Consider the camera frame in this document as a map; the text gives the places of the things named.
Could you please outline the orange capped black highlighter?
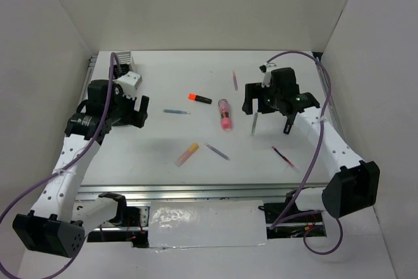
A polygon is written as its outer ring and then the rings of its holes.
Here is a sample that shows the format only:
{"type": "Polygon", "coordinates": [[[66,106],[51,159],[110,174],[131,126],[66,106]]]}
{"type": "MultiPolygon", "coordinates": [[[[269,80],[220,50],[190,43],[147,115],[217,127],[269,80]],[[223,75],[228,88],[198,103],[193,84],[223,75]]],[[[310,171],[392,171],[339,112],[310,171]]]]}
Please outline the orange capped black highlighter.
{"type": "Polygon", "coordinates": [[[191,100],[191,101],[196,101],[196,102],[204,103],[204,104],[208,104],[208,105],[212,104],[212,100],[210,98],[203,97],[201,95],[196,95],[196,94],[193,94],[193,93],[190,93],[188,95],[188,99],[191,100]]]}

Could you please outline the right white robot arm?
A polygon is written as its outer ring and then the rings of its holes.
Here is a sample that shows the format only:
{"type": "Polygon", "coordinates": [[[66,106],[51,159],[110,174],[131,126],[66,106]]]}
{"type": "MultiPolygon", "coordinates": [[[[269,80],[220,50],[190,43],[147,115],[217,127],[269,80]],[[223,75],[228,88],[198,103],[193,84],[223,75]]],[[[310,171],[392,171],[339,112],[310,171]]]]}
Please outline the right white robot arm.
{"type": "Polygon", "coordinates": [[[256,100],[259,114],[279,112],[285,116],[284,134],[290,134],[296,126],[315,146],[314,157],[325,164],[330,178],[323,188],[303,187],[294,192],[285,206],[287,218],[298,222],[310,210],[341,218],[374,206],[380,175],[378,165],[355,153],[324,117],[324,106],[311,93],[300,92],[292,68],[278,68],[270,63],[262,65],[261,71],[262,82],[245,85],[242,110],[252,114],[256,100]]]}

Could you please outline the pink orange capped marker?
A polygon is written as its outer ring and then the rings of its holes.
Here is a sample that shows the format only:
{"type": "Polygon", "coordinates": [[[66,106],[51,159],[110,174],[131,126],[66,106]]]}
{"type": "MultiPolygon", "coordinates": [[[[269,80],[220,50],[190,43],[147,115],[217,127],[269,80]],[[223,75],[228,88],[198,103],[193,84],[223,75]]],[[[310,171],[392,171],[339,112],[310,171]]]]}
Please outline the pink orange capped marker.
{"type": "Polygon", "coordinates": [[[193,143],[176,161],[175,165],[177,167],[181,167],[197,150],[199,149],[199,145],[197,143],[193,143]]]}

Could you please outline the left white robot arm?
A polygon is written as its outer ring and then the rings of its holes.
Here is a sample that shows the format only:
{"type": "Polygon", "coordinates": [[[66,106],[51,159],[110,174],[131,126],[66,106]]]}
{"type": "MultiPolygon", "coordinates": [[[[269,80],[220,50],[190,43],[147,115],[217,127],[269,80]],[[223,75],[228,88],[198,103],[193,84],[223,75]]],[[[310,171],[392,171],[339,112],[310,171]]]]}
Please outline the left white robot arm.
{"type": "Polygon", "coordinates": [[[144,126],[149,99],[135,110],[139,74],[128,73],[109,83],[93,80],[65,128],[56,177],[44,186],[27,214],[17,214],[12,228],[28,250],[74,258],[85,237],[104,222],[121,226],[129,218],[126,198],[104,192],[90,205],[76,203],[87,169],[113,125],[144,126]]]}

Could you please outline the pink glue stick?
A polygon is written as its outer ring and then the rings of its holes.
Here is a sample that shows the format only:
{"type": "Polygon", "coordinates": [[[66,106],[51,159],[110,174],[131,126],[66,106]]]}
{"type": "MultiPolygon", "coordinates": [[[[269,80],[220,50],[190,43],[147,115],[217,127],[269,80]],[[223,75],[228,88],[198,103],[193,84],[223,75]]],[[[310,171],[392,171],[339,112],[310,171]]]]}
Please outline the pink glue stick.
{"type": "Polygon", "coordinates": [[[228,100],[220,99],[217,106],[221,118],[221,128],[224,131],[230,131],[233,127],[233,124],[231,120],[231,110],[228,100]]]}

